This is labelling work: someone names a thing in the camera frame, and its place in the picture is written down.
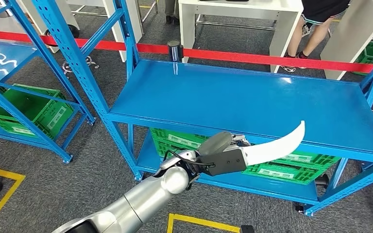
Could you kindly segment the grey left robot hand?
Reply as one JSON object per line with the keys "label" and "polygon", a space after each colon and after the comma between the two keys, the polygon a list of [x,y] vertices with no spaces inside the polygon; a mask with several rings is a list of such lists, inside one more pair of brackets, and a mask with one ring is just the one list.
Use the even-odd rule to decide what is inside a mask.
{"label": "grey left robot hand", "polygon": [[198,154],[201,156],[207,156],[232,150],[237,147],[246,147],[250,145],[251,143],[243,134],[220,132],[205,140],[198,148]]}

